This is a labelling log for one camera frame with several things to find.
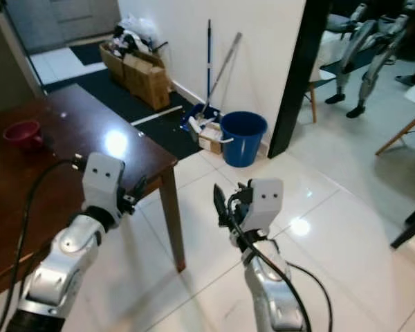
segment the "blue bucket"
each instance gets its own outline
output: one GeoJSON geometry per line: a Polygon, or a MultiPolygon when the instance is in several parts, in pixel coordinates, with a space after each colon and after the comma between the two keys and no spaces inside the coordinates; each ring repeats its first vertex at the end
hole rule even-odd
{"type": "Polygon", "coordinates": [[[223,144],[223,157],[227,164],[234,167],[247,167],[257,156],[261,138],[268,123],[261,116],[251,112],[233,112],[223,116],[220,122],[223,140],[233,138],[223,144]]]}

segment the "bucket handle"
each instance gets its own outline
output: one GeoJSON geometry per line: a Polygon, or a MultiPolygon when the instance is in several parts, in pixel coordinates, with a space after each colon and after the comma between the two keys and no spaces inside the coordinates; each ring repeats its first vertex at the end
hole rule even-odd
{"type": "Polygon", "coordinates": [[[228,138],[227,140],[220,140],[219,143],[223,143],[223,144],[227,144],[227,143],[231,143],[234,140],[233,137],[228,138]]]}

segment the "robot leg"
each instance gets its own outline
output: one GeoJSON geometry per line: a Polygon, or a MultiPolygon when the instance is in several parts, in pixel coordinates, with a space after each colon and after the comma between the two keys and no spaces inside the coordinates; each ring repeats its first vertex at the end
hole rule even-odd
{"type": "Polygon", "coordinates": [[[338,64],[337,72],[337,93],[326,99],[327,104],[335,104],[341,102],[346,98],[344,94],[344,88],[349,81],[349,76],[353,70],[353,59],[357,55],[358,51],[365,44],[368,36],[372,35],[376,29],[376,21],[370,19],[366,21],[361,28],[355,33],[355,37],[349,42],[343,58],[338,64]]]}
{"type": "Polygon", "coordinates": [[[375,88],[376,80],[378,79],[378,73],[385,65],[387,59],[396,52],[396,49],[400,46],[401,42],[406,36],[406,31],[403,30],[397,34],[389,45],[386,45],[378,54],[373,58],[372,63],[369,66],[367,72],[363,75],[362,84],[359,92],[358,105],[352,111],[346,114],[348,118],[357,118],[365,112],[365,102],[375,88]]]}

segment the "red bowl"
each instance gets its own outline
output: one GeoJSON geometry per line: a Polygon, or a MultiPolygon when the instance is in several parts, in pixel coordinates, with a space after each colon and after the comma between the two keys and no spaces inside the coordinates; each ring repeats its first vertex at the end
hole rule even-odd
{"type": "Polygon", "coordinates": [[[40,124],[34,120],[14,123],[3,132],[3,138],[25,150],[39,149],[43,145],[40,124]]]}

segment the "black door frame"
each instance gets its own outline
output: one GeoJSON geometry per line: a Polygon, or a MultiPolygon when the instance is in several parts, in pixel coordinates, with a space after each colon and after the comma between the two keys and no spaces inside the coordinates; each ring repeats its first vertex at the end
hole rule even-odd
{"type": "Polygon", "coordinates": [[[320,48],[331,2],[332,0],[306,0],[304,5],[286,87],[270,141],[269,158],[284,152],[291,141],[304,92],[308,88],[312,67],[320,48]]]}

